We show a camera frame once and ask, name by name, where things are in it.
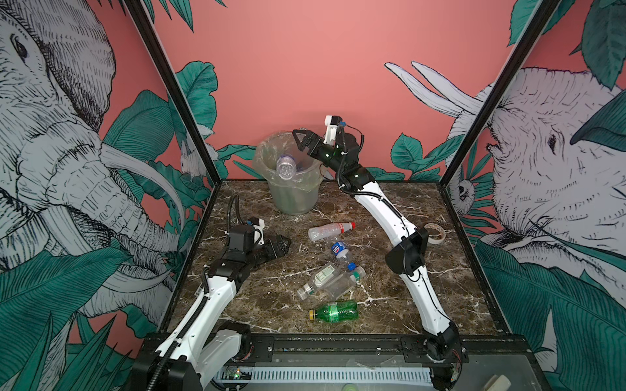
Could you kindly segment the green bottle yellow cap front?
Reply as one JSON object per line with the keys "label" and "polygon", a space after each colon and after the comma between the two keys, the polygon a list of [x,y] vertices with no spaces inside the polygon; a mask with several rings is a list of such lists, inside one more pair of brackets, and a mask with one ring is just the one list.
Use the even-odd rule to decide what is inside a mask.
{"label": "green bottle yellow cap front", "polygon": [[359,318],[358,304],[355,301],[335,301],[309,311],[309,319],[337,324]]}

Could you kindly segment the clear bottle blue label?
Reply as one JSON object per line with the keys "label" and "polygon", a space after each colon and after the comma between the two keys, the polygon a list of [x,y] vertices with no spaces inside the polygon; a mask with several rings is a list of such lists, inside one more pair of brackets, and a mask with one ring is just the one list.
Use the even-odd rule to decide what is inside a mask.
{"label": "clear bottle blue label", "polygon": [[291,180],[298,172],[298,165],[290,155],[281,156],[276,162],[276,173],[282,180]]}

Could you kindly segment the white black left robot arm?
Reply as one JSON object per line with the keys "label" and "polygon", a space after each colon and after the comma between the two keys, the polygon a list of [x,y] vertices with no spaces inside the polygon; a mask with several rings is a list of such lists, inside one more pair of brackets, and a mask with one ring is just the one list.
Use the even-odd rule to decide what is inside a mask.
{"label": "white black left robot arm", "polygon": [[212,335],[220,315],[250,272],[289,253],[292,240],[267,236],[251,245],[233,239],[202,274],[202,293],[169,335],[146,340],[124,390],[204,390],[229,361],[241,361],[254,349],[249,326],[223,325]]}

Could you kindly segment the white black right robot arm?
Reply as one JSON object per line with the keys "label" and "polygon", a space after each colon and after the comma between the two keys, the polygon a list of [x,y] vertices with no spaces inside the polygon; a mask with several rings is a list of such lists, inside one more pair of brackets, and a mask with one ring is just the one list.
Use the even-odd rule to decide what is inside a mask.
{"label": "white black right robot arm", "polygon": [[428,357],[436,363],[459,358],[458,328],[441,306],[425,265],[427,229],[412,224],[392,204],[375,177],[359,163],[361,146],[342,126],[331,143],[311,130],[296,129],[292,135],[298,150],[333,171],[339,190],[361,204],[388,236],[392,249],[386,254],[386,265],[404,281],[417,307]]}

